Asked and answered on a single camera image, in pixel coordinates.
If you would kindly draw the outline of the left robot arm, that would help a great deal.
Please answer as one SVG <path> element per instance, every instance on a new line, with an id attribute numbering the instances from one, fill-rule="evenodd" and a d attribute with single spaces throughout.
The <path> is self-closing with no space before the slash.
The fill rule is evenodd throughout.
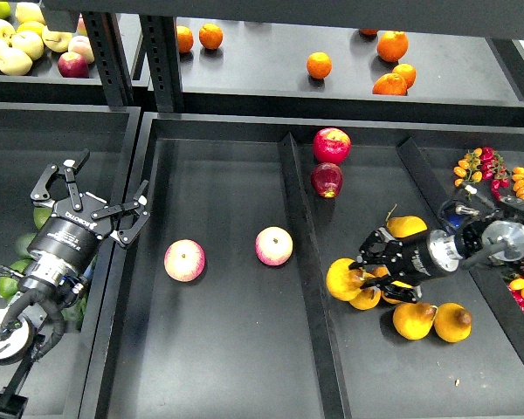
<path id="1" fill-rule="evenodd" d="M 0 264 L 0 278 L 15 280 L 17 292 L 0 309 L 0 365 L 16 372 L 0 390 L 0 418 L 19 418 L 27 400 L 19 390 L 32 366 L 48 354 L 66 331 L 63 310 L 81 300 L 90 280 L 85 271 L 100 246 L 112 238 L 127 248 L 138 237 L 150 214 L 142 181 L 132 199 L 109 204 L 80 191 L 76 175 L 89 158 L 48 165 L 31 192 L 33 204 L 51 214 L 30 241 L 30 263 L 23 270 Z"/>

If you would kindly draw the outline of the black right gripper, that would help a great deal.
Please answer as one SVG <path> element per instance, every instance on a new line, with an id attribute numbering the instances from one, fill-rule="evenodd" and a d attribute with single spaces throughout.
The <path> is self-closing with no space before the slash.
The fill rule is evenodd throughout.
<path id="1" fill-rule="evenodd" d="M 453 274 L 462 259 L 454 236 L 443 230 L 427 230 L 397 239 L 385 227 L 379 227 L 368 235 L 348 268 L 386 265 L 393 278 L 366 280 L 361 289 L 376 288 L 387 298 L 417 303 L 422 298 L 421 282 Z"/>

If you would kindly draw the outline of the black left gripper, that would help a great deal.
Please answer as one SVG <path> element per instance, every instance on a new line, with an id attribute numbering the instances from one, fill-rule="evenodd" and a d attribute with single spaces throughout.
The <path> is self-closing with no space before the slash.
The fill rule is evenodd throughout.
<path id="1" fill-rule="evenodd" d="M 51 208 L 52 213 L 29 244 L 28 252 L 35 260 L 53 255 L 78 274 L 90 265 L 106 237 L 127 248 L 150 217 L 144 194 L 147 180 L 125 203 L 107 206 L 106 200 L 90 192 L 80 196 L 76 175 L 89 157 L 90 151 L 84 148 L 76 159 L 48 164 L 30 193 L 36 207 Z M 65 183 L 68 197 L 55 201 L 49 188 L 58 179 Z"/>

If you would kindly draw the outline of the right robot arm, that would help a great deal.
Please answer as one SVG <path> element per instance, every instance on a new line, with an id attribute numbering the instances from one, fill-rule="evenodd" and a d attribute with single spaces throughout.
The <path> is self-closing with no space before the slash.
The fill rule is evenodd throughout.
<path id="1" fill-rule="evenodd" d="M 365 281 L 363 289 L 376 288 L 391 299 L 416 303 L 424 281 L 478 264 L 524 260 L 524 200 L 503 196 L 494 201 L 468 182 L 460 188 L 480 206 L 458 198 L 445 201 L 438 210 L 439 229 L 411 233 L 409 219 L 397 217 L 369 234 L 348 268 L 382 265 L 388 273 Z"/>

